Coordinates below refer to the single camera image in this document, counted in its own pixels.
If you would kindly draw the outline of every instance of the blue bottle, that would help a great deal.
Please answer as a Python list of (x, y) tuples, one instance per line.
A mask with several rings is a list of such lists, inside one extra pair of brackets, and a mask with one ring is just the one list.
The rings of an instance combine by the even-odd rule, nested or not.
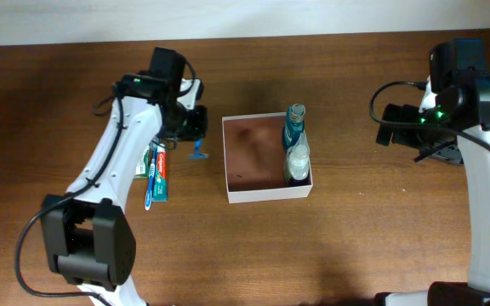
[(287, 110), (287, 120), (282, 130), (282, 148), (285, 152), (288, 148), (296, 145), (299, 136), (305, 129), (305, 106), (300, 104), (292, 105)]

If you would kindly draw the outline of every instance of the red label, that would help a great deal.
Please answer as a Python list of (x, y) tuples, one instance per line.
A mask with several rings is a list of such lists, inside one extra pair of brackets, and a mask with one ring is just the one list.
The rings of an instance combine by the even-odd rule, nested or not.
[(160, 173), (160, 176), (165, 179), (166, 178), (166, 152), (158, 153), (157, 167), (158, 167), (158, 173)]

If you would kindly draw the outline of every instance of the bottle cap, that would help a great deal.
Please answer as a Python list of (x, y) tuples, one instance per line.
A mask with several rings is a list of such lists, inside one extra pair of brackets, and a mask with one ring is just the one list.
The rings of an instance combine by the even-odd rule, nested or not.
[(294, 123), (300, 123), (304, 120), (305, 106), (301, 104), (295, 104), (290, 106), (290, 121)]

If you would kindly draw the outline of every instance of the small bottle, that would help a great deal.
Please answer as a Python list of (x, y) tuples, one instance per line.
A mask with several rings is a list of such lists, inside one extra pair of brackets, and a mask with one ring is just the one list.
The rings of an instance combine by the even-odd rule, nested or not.
[(282, 148), (285, 152), (288, 148), (296, 145), (299, 136), (305, 130), (305, 106), (300, 104), (292, 105), (287, 110), (287, 120), (282, 130)]
[(300, 134), (296, 145), (288, 150), (284, 171), (287, 186), (307, 184), (310, 174), (310, 147), (307, 145), (305, 132)]

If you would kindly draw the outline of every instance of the white wall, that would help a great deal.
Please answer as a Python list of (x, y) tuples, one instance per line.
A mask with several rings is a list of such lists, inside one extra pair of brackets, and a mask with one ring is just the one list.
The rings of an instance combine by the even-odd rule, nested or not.
[(490, 28), (490, 0), (0, 0), (0, 45)]

